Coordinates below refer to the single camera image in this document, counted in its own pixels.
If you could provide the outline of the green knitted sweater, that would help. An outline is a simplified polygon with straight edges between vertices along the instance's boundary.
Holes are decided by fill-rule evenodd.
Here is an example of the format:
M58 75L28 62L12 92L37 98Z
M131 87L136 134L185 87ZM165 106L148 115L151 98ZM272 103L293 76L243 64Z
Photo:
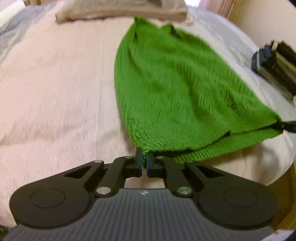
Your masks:
M202 39L140 16L115 58L118 106L144 154L201 161L282 134L281 117Z

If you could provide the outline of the stack of folded dark clothes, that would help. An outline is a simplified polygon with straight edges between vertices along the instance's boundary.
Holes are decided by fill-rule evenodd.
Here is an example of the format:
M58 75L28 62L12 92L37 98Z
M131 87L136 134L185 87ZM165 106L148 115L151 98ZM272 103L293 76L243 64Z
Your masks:
M251 69L288 101L294 101L295 50L285 41L272 40L256 51L251 59Z

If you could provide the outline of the beige pillow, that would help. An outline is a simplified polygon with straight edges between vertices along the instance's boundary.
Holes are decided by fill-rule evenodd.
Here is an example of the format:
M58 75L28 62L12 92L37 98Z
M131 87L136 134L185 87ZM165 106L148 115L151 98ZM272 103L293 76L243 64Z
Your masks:
M55 16L58 23L74 20L143 16L169 21L185 21L188 8L184 1L65 1Z

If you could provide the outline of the pale pink and blue bedspread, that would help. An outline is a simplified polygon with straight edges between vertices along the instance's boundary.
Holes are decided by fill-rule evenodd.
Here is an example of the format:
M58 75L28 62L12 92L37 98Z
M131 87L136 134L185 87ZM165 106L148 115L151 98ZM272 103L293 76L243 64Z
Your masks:
M113 68L133 18L57 24L64 1L27 6L1 27L1 225L15 226L15 190L84 163L133 155L120 120ZM191 25L174 23L209 43L285 121L295 107L250 70L258 48L224 17L189 8ZM295 134L206 164L269 185L295 161Z

